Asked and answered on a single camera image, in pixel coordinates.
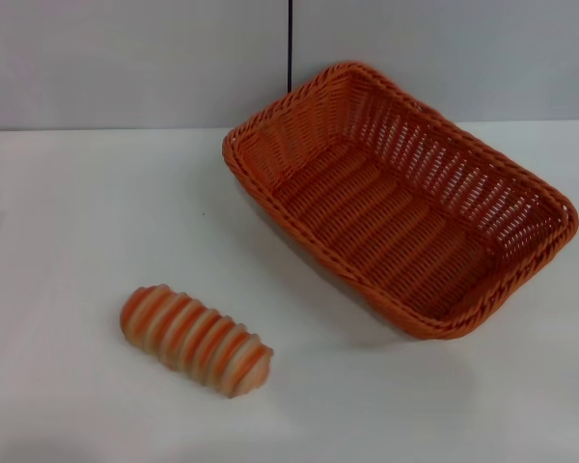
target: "bread roll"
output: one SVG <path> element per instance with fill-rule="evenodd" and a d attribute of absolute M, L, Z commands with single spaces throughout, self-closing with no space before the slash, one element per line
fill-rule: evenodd
<path fill-rule="evenodd" d="M 258 388 L 268 376 L 273 352 L 257 335 L 166 285 L 133 292 L 120 326 L 131 344 L 227 397 Z"/>

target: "rectangular basket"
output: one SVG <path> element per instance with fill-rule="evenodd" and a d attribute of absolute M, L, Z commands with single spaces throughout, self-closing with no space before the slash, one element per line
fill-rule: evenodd
<path fill-rule="evenodd" d="M 223 155 L 291 236 L 421 339 L 473 331 L 578 228 L 564 195 L 358 63 L 232 130 Z"/>

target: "black cable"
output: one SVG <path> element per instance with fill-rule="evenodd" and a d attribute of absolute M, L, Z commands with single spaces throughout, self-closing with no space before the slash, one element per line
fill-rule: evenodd
<path fill-rule="evenodd" d="M 288 0 L 288 93 L 291 92 L 291 61 L 293 53 L 293 0 Z"/>

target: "table surface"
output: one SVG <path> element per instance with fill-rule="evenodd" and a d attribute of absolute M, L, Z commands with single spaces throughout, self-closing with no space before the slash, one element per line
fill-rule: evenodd
<path fill-rule="evenodd" d="M 579 211 L 579 122 L 461 126 Z M 0 463 L 579 462 L 579 232 L 475 333 L 411 340 L 264 217 L 226 133 L 0 133 Z M 266 385 L 227 400 L 127 344 L 158 283 L 259 333 Z"/>

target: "wall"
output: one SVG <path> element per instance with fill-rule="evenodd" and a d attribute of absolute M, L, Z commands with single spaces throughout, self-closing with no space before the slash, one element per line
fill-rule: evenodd
<path fill-rule="evenodd" d="M 579 119 L 579 0 L 294 4 L 294 84 L 361 60 L 455 121 Z M 285 92 L 287 7 L 0 0 L 0 129 L 236 125 Z"/>
<path fill-rule="evenodd" d="M 209 127 L 285 94 L 286 0 L 0 0 L 0 129 Z"/>
<path fill-rule="evenodd" d="M 455 121 L 579 119 L 579 0 L 295 3 L 296 82 L 360 60 Z"/>

